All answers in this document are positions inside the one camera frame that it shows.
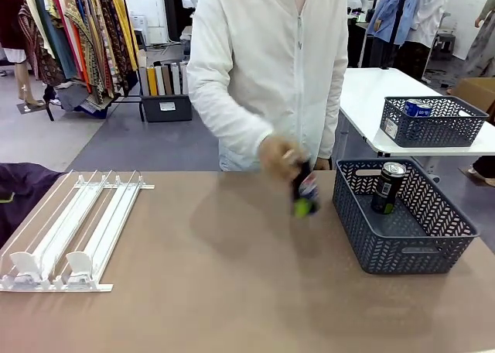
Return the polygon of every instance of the gray plastic basket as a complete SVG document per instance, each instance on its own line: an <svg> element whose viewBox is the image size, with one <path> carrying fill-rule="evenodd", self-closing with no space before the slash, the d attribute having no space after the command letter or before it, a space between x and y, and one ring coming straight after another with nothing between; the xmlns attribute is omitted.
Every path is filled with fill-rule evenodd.
<svg viewBox="0 0 495 353"><path fill-rule="evenodd" d="M407 115L409 99L431 105L432 115ZM487 118L487 113L453 96L385 98L380 129L406 148L471 146Z"/></svg>
<svg viewBox="0 0 495 353"><path fill-rule="evenodd" d="M399 162L407 173L394 211L371 209L381 168ZM333 204L354 254L373 274L446 273L478 236L473 224L410 159L337 162Z"/></svg>

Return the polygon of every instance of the beige tabletop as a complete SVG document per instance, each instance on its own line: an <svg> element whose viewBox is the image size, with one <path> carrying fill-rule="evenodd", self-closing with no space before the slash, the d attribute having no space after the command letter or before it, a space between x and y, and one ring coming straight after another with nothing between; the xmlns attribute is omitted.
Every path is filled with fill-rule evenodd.
<svg viewBox="0 0 495 353"><path fill-rule="evenodd" d="M156 188L108 264L114 290L0 293L2 353L495 348L495 258L479 239L448 275L372 276L331 202L334 173L318 176L323 208L307 220L262 176L144 175Z"/></svg>

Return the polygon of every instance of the black can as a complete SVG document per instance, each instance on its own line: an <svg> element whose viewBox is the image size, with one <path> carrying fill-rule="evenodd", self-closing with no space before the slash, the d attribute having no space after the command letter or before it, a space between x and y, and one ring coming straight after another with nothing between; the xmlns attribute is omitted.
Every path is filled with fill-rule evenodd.
<svg viewBox="0 0 495 353"><path fill-rule="evenodd" d="M292 213L297 218L305 218L319 210L316 175L310 161L299 163L301 173L292 181Z"/></svg>
<svg viewBox="0 0 495 353"><path fill-rule="evenodd" d="M390 214L394 210L395 198L401 189L406 171L405 166L400 163L384 164L371 201L371 208L378 214Z"/></svg>

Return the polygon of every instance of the white jacket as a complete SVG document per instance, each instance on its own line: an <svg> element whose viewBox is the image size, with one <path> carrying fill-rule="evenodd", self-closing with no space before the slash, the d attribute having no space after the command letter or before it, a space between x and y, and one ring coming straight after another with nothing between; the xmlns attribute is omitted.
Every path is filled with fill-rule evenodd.
<svg viewBox="0 0 495 353"><path fill-rule="evenodd" d="M445 12L446 2L447 0L418 0L415 18L406 40L431 48Z"/></svg>
<svg viewBox="0 0 495 353"><path fill-rule="evenodd" d="M347 68L347 0L200 0L189 96L220 140L220 161L259 168L273 131L329 158Z"/></svg>

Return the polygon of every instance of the can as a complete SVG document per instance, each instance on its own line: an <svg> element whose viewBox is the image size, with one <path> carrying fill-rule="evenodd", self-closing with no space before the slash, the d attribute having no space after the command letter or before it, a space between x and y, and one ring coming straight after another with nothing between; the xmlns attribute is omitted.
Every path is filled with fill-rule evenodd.
<svg viewBox="0 0 495 353"><path fill-rule="evenodd" d="M416 107L418 109L416 117L429 117L432 115L432 106L430 104L422 103L418 104Z"/></svg>
<svg viewBox="0 0 495 353"><path fill-rule="evenodd" d="M371 200L371 208L378 214L390 214L395 207L395 198L401 189L407 169L396 162L387 162L381 169L377 189Z"/></svg>
<svg viewBox="0 0 495 353"><path fill-rule="evenodd" d="M418 115L418 106L422 103L419 100L409 99L405 102L404 112L409 117L416 117Z"/></svg>
<svg viewBox="0 0 495 353"><path fill-rule="evenodd" d="M319 210L316 175L309 160L299 163L301 173L292 181L292 213L305 218Z"/></svg>

